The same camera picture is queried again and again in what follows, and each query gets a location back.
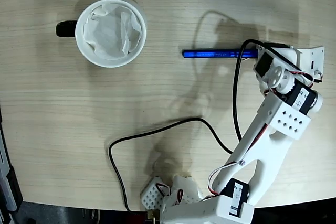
wooden table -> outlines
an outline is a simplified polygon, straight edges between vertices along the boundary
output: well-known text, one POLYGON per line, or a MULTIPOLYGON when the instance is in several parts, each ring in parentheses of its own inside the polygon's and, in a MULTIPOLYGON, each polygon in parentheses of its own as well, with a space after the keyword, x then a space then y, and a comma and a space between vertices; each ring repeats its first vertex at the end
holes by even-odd
MULTIPOLYGON (((248 38, 325 45, 324 105, 258 207, 336 196, 334 0, 135 0, 148 18, 142 53, 117 69, 90 64, 55 25, 96 0, 0 0, 0 103, 6 143, 24 199, 124 210, 107 156, 118 138, 188 116, 203 116, 231 149, 235 60, 181 57, 191 47, 239 47, 248 38)), ((246 130, 263 98, 244 61, 238 114, 246 130)), ((206 180, 228 155, 200 123, 116 146, 130 208, 153 175, 206 180)), ((253 165, 238 174, 248 180, 253 165)))

mug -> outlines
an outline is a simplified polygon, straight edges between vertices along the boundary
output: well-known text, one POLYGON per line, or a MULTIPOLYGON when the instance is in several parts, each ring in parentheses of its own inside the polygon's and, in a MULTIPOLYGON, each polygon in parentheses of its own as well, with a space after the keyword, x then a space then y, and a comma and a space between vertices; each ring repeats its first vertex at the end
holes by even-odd
POLYGON ((99 0, 91 5, 89 5, 79 16, 78 20, 67 20, 60 22, 56 25, 56 35, 58 37, 75 37, 77 47, 83 56, 93 64, 105 68, 116 68, 126 65, 134 60, 139 53, 141 52, 145 41, 146 41, 146 32, 147 32, 147 20, 145 14, 141 7, 133 0, 99 0), (136 17, 139 20, 142 30, 142 36, 138 43, 138 46, 132 51, 129 52, 126 56, 118 58, 116 60, 108 60, 98 57, 94 53, 94 49, 84 40, 84 24, 87 22, 91 12, 97 7, 105 3, 115 3, 123 5, 131 9, 136 17))

tissue paper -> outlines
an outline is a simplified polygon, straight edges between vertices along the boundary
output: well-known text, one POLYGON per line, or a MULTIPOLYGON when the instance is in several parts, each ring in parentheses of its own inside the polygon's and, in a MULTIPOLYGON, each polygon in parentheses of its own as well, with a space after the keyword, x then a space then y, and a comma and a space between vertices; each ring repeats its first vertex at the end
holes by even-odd
POLYGON ((132 52, 140 41, 141 25, 135 13, 119 4, 103 4, 89 15, 84 40, 98 57, 116 60, 132 52))

mug handle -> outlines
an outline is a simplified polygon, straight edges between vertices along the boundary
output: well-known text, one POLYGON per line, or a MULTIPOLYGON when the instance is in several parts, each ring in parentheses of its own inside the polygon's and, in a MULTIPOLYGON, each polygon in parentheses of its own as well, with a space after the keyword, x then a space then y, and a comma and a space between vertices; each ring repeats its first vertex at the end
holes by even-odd
POLYGON ((74 38, 77 20, 62 21, 56 25, 56 35, 58 37, 74 38))

pen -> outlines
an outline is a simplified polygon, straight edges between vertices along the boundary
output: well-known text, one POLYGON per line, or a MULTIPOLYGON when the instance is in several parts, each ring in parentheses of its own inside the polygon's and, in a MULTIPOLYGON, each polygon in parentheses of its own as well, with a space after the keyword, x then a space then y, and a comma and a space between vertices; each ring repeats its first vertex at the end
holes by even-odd
MULTIPOLYGON (((184 49, 183 58, 238 58, 240 49, 184 49)), ((245 49, 243 59, 258 58, 257 49, 245 49)))

